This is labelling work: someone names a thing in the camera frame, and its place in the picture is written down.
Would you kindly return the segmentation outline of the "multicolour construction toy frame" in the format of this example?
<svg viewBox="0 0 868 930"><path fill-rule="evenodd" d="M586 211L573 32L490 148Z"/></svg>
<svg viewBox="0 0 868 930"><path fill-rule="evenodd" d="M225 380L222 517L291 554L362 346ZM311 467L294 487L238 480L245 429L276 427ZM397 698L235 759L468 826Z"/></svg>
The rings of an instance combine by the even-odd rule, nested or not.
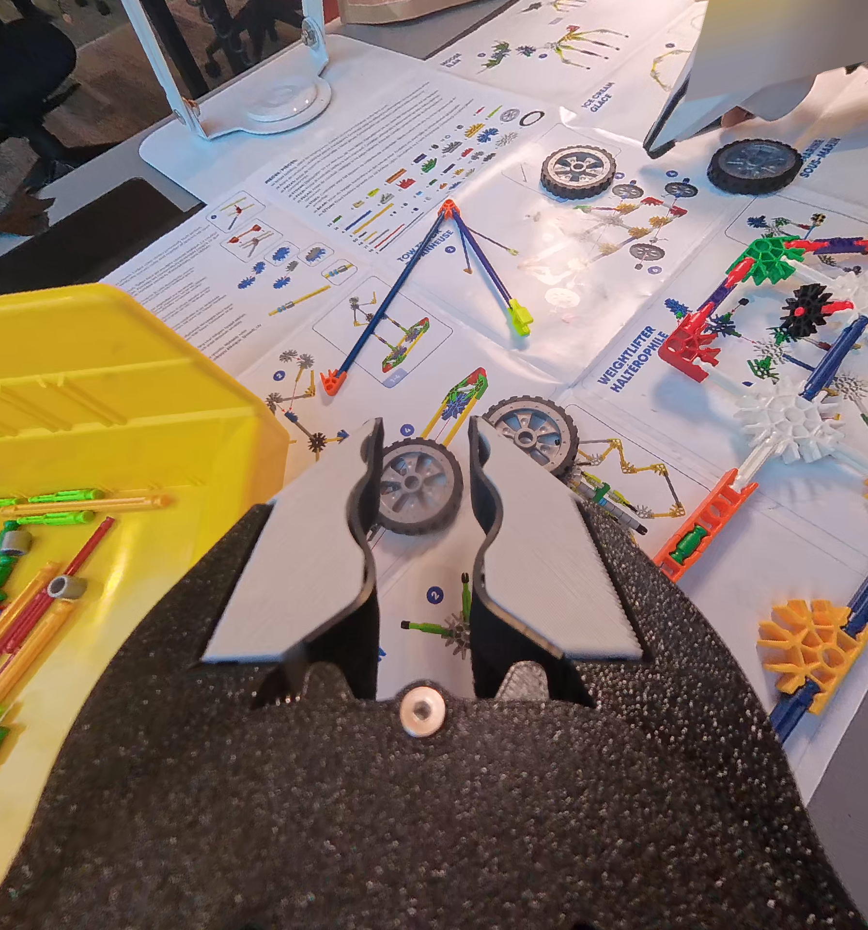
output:
<svg viewBox="0 0 868 930"><path fill-rule="evenodd" d="M794 277L800 286L787 299L764 354L748 364L755 381L745 385L726 377L718 340L738 331L733 310L719 312L722 304L739 285L779 285ZM838 407L839 401L854 403L868 427L861 400L868 380L841 372L852 351L868 348L868 234L755 239L702 305L680 309L684 314L658 355L685 377L730 393L750 451L654 556L675 582L718 539L758 489L760 469L774 459L834 459L861 476L868 500L868 456L843 437ZM868 575L845 606L791 600L760 622L757 645L779 694L770 723L781 743L805 716L823 712L867 643Z"/></svg>

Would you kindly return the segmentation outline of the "yellow plastic bin with rods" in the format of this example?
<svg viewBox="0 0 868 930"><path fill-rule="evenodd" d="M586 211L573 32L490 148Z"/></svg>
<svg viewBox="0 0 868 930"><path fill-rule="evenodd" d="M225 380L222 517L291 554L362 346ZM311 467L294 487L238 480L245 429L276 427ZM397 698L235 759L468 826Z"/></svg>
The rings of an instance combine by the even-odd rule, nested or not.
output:
<svg viewBox="0 0 868 930"><path fill-rule="evenodd" d="M0 296L0 499L169 498L115 516L79 604L9 696L0 883L97 679L163 594L281 489L288 446L261 400L121 290Z"/></svg>

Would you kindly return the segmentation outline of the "grey desk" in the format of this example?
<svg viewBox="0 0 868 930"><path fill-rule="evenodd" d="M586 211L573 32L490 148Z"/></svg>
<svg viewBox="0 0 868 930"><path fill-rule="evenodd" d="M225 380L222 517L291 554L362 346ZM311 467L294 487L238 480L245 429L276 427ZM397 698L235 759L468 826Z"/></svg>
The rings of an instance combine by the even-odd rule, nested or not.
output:
<svg viewBox="0 0 868 930"><path fill-rule="evenodd" d="M853 77L829 74L798 109L778 124L746 125L745 135L763 130L767 135L793 137L806 144L812 180L799 180L791 198L828 195L844 202L868 206L868 72L859 71ZM735 524L729 535L719 541L706 562L693 570L682 587L719 631L728 636L728 643L747 672L757 670L757 654L752 643L757 611L769 603L771 582L765 589L750 594L742 585L734 594L724 594L720 585L732 584L733 570L746 552L754 552L754 568L770 577L776 569L776 557L769 544L756 541L761 527L780 529L786 538L780 543L785 554L795 554L807 541L785 523L781 505L770 505L768 498L754 504L761 517L746 516ZM448 685L456 694L472 689L469 661L453 656L451 648L434 645L433 634L399 631L397 623L407 621L440 621L449 611L459 607L460 548L458 542L432 544L428 552L408 550L405 556L390 566L381 583L381 670L380 695L392 697L397 686L419 677L433 677ZM6 759L5 778L0 778L0 880L5 876L18 844L29 824L33 803L42 787L48 764L53 762L59 744L65 738L71 720L84 700L84 687L96 681L107 662L109 650L123 634L102 636L89 657L79 663L82 671L71 672L77 677L76 687L56 701L56 720L40 713L26 713L18 708L17 742L21 760ZM791 759L797 769L800 785L815 822L820 829L825 848L833 854L836 868L846 879L848 889L857 893L858 901L868 914L868 658L861 660L859 679L838 697L835 707L826 712L823 721L807 727L809 734L795 738Z"/></svg>

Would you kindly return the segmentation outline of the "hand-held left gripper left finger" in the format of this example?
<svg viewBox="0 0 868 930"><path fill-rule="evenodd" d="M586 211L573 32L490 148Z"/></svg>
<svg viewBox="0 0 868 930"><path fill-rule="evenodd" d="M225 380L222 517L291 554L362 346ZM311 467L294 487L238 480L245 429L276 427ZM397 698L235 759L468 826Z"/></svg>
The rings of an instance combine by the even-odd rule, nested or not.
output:
<svg viewBox="0 0 868 930"><path fill-rule="evenodd" d="M383 421L371 418L277 494L203 662L290 670L327 661L353 695L376 694L380 614L368 535L383 446Z"/></svg>

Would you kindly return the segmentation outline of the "group of green short rods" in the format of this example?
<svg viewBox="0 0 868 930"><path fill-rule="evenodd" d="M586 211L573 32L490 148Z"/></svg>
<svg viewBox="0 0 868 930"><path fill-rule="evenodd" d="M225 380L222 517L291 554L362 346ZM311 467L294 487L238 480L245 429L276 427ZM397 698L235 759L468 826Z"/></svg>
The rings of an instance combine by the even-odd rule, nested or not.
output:
<svg viewBox="0 0 868 930"><path fill-rule="evenodd" d="M99 493L96 491L82 491L82 492L63 492L60 494L45 495L45 496L35 496L31 498L28 502L48 502L48 501L57 501L57 500L90 500L99 496ZM14 500L6 500L5 506L22 504ZM90 511L80 511L80 512L67 512L59 513L53 515L45 516L33 516L33 517L22 517L20 520L9 519L3 523L3 526L0 530L0 537L6 530L12 529L26 529L31 535L31 529L36 527L80 527L80 526L90 526L91 523L96 519L96 513ZM57 575L81 575L81 569L84 564L89 560L91 554L103 540L103 538L108 534L109 530L113 525L114 519L112 517L106 517L100 522L96 529L93 530L91 536L88 540L81 546L79 552L77 552L66 565L61 565L56 561L47 561L56 562L59 564L59 572ZM16 570L19 567L19 564L22 563L25 557L31 552L18 557L13 558L7 555L0 554L0 611L8 607L14 598L22 592L24 587L26 587L29 582L33 579L33 576L36 575L39 570L46 564L44 563L40 568L36 570L34 575L29 579L29 581L22 587L22 589L16 594L10 594L8 591L9 582L12 580L13 576L16 573ZM53 606L56 600L51 599L46 593L46 587L39 592L38 596L31 602L29 607L24 611L23 615L18 618L15 624L12 627L12 631L9 636L6 638L7 641L3 643L3 650L0 652L0 667L8 660L8 658L13 654L19 647L22 645L23 641L31 632L40 620L45 618L47 611ZM5 741L11 733L11 728L6 722L6 717L9 714L11 699L16 691L20 688L21 678L15 688L10 692L10 694L0 703L0 750L4 745Z"/></svg>

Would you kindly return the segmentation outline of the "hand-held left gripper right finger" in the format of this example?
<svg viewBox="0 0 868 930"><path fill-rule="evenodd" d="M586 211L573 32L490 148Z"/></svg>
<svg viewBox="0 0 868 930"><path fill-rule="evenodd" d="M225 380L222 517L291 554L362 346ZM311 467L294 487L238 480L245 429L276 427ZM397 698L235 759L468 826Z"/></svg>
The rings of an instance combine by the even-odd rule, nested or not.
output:
<svg viewBox="0 0 868 930"><path fill-rule="evenodd" d="M481 605L553 657L641 659L580 499L483 417L468 428L471 505L485 534L473 574Z"/></svg>

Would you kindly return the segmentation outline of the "yellow plastic rod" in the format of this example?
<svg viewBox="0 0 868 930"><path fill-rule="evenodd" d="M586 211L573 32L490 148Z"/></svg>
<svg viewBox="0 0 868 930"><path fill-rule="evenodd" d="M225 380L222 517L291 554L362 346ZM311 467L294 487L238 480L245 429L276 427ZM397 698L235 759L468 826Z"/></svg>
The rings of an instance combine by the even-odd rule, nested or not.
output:
<svg viewBox="0 0 868 930"><path fill-rule="evenodd" d="M28 502L0 508L0 515L20 520L22 517L45 516L67 512L121 513L163 509L174 498L168 494L144 496L102 497L84 500Z"/></svg>
<svg viewBox="0 0 868 930"><path fill-rule="evenodd" d="M0 652L4 648L2 641L7 641L6 638L11 633L15 622L23 615L24 611L29 607L31 602L35 600L39 592L58 574L58 572L58 563L46 563L39 572L33 576L33 579L24 587L18 597L14 598L8 607L0 611Z"/></svg>
<svg viewBox="0 0 868 930"><path fill-rule="evenodd" d="M22 645L0 667L0 703L16 687L27 669L50 644L56 633L64 626L79 600L57 600L47 611L45 618L32 628Z"/></svg>

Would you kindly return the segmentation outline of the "black office chair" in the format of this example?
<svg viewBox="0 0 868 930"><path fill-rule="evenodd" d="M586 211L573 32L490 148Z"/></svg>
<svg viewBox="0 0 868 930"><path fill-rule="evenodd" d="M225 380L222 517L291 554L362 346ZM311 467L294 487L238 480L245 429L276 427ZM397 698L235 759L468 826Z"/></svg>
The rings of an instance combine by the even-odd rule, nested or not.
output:
<svg viewBox="0 0 868 930"><path fill-rule="evenodd" d="M0 145L26 140L45 182L72 168L74 152L45 128L45 116L70 96L57 89L76 63L76 46L50 22L0 18Z"/></svg>

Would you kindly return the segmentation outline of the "cardboard toy box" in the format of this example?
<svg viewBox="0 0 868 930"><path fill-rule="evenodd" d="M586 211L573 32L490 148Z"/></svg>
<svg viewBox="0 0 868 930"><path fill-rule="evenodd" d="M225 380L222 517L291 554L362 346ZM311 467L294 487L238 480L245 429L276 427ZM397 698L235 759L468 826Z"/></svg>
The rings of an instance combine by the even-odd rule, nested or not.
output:
<svg viewBox="0 0 868 930"><path fill-rule="evenodd" d="M450 35L473 31L514 4L514 1L340 1L337 6L341 31L356 37L370 28L393 32L423 26Z"/></svg>

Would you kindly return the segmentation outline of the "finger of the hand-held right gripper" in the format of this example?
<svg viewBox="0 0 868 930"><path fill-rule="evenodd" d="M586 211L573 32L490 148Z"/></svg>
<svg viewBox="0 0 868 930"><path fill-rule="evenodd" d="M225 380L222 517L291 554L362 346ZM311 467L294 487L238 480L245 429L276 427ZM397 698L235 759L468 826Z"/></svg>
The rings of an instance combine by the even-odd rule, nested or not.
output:
<svg viewBox="0 0 868 930"><path fill-rule="evenodd" d="M721 128L731 128L748 120L773 122L786 116L805 99L817 74L800 76L761 88L746 88L732 95L734 106L720 118Z"/></svg>
<svg viewBox="0 0 868 930"><path fill-rule="evenodd" d="M868 1L711 1L643 148L658 158L720 125L736 91L865 62Z"/></svg>

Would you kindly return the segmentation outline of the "dark flat panel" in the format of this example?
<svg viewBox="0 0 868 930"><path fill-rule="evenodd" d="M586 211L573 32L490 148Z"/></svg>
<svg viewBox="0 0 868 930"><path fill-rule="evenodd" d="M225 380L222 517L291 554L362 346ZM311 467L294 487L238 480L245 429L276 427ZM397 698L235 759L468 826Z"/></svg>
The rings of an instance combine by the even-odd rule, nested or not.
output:
<svg viewBox="0 0 868 930"><path fill-rule="evenodd" d="M0 295L91 284L204 209L130 179L0 256Z"/></svg>

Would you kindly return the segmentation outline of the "white desk lamp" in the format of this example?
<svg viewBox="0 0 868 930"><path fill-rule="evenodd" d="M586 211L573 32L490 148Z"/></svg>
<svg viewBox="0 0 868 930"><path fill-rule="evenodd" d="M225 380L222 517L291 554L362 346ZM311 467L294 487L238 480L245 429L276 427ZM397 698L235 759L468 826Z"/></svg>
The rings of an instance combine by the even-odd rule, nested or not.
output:
<svg viewBox="0 0 868 930"><path fill-rule="evenodd" d="M139 155L152 169L198 200L269 158L269 144L248 138L275 136L312 122L327 108L341 119L346 105L372 98L377 85L407 87L424 62L324 29L322 2L304 3L303 42L244 73L201 102L184 96L147 14L138 2L124 8L148 56L172 121L146 136Z"/></svg>

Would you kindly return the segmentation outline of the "blue rods with orange connector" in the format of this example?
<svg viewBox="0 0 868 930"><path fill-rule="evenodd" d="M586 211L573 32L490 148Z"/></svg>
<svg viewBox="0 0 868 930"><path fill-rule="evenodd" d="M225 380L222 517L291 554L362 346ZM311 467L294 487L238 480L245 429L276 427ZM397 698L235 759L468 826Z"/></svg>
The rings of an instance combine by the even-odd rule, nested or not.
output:
<svg viewBox="0 0 868 930"><path fill-rule="evenodd" d="M473 231L465 223L459 207L451 199L447 199L439 207L437 219L435 220L434 224L428 230L425 238L410 257L410 260L403 268L399 277L388 291L375 314L370 319L369 324L358 337L358 340L355 342L345 357L344 361L337 368L330 369L326 373L321 374L322 385L325 393L328 396L335 396L338 390L343 386L345 380L347 379L347 373L349 369L355 364L358 355L360 354L365 344L370 340L370 337L374 335L379 324L382 322L382 319L386 316L390 305L393 303L395 297L399 294L409 275L417 266L417 263L420 262L420 260L424 257L428 247L433 245L434 239L439 235L441 225L445 221L450 220L452 220L458 228L461 243L472 248L480 264L495 285L499 296L502 298L506 306L510 325L513 331L521 337L529 336L531 334L531 323L533 322L533 316L526 308L521 305L521 303L516 298L511 296L510 291L498 276L496 269L493 267L492 263L488 260L482 251L481 246L475 238Z"/></svg>

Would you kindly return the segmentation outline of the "printed instruction sheet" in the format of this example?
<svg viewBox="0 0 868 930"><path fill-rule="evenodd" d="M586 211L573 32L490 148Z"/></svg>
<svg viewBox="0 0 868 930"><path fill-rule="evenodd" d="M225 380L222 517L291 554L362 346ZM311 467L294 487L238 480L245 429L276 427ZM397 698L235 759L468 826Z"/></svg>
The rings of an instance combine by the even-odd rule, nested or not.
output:
<svg viewBox="0 0 868 930"><path fill-rule="evenodd" d="M730 469L748 456L730 393L697 383L658 348L684 314L719 287L755 239L865 236L868 206L828 195L791 198L812 174L773 193L720 191L707 167L743 139L752 119L677 142L658 158L644 140L696 46L709 2L519 2L407 87L376 89L354 113L211 198L129 260L119 287L265 403L289 434L285 482L382 418L386 443L428 439L463 476L451 526L404 536L378 523L381 583L408 550L458 542L471 571L474 528L466 429L494 404L536 396L562 407L578 451L560 477L581 503L599 503L652 558ZM782 142L789 144L788 138ZM540 184L544 159L569 145L614 155L603 193L564 200ZM457 226L445 221L335 396L321 374L341 365L399 277L441 204L451 199L498 276L533 316L518 336L504 301ZM797 277L737 286L722 304L719 369L748 385ZM848 604L868 575L868 500L861 476L834 459L768 462L758 489L687 570L701 567L754 504L781 505L800 544L761 527L778 567L746 552L733 570L758 609L750 675L772 705L776 676L757 641L760 622L791 600Z"/></svg>

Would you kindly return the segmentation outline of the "black toy wheel grey hub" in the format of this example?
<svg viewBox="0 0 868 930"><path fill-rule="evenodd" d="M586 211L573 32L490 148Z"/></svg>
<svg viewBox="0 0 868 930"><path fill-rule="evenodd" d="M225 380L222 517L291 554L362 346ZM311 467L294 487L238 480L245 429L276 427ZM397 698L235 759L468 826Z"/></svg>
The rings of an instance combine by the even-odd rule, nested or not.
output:
<svg viewBox="0 0 868 930"><path fill-rule="evenodd" d="M425 536L451 526L460 510L463 476L443 445L407 439L383 449L377 522L404 536Z"/></svg>
<svg viewBox="0 0 868 930"><path fill-rule="evenodd" d="M548 155L542 164L540 184L564 200L584 200L605 192L616 173L614 155L599 146L569 145Z"/></svg>
<svg viewBox="0 0 868 930"><path fill-rule="evenodd" d="M784 142L741 139L713 154L707 167L707 180L720 191L761 195L789 186L802 166L800 152Z"/></svg>
<svg viewBox="0 0 868 930"><path fill-rule="evenodd" d="M573 419L553 401L514 396L494 404L484 416L499 435L557 478L568 472L578 451Z"/></svg>

